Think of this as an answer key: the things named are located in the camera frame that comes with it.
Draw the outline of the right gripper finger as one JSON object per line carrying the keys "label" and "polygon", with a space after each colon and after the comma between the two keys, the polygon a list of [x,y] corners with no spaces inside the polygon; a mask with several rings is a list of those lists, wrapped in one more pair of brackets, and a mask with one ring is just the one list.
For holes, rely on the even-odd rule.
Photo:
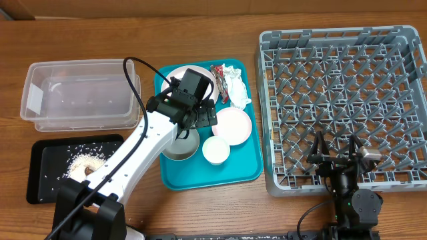
{"label": "right gripper finger", "polygon": [[348,151],[350,160],[358,160],[362,157],[362,154],[358,151],[361,147],[363,147],[361,140],[356,135],[351,135]]}
{"label": "right gripper finger", "polygon": [[329,158],[330,152],[324,140],[324,135],[321,131],[318,131],[308,155],[308,163],[324,163]]}

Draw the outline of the gold foil wrapper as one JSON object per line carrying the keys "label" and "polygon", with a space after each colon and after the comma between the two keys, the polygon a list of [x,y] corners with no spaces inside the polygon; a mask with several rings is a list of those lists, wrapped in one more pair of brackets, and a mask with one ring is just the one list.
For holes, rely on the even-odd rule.
{"label": "gold foil wrapper", "polygon": [[86,175],[90,175],[90,174],[92,174],[94,172],[94,170],[92,170],[92,169],[90,169],[90,168],[88,168],[88,167],[86,167],[85,168],[85,174]]}

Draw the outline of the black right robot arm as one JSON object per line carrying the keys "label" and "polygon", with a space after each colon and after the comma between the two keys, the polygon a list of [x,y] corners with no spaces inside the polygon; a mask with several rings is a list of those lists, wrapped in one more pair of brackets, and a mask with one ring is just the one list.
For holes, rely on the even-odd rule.
{"label": "black right robot arm", "polygon": [[358,186],[359,178],[380,163],[379,150],[366,147],[355,135],[350,136],[348,155],[333,157],[322,132],[315,134],[307,162],[316,164],[316,175],[329,180],[334,198],[336,220],[343,230],[371,229],[378,224],[382,206],[379,194]]}

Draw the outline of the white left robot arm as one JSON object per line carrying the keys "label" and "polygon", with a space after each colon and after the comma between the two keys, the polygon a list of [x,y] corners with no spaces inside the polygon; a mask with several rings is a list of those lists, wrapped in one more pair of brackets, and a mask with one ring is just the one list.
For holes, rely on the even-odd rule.
{"label": "white left robot arm", "polygon": [[217,123],[214,82],[188,69],[143,105],[143,119],[120,148],[83,182],[61,186],[48,239],[145,239],[125,220],[125,204],[159,154],[182,132]]}

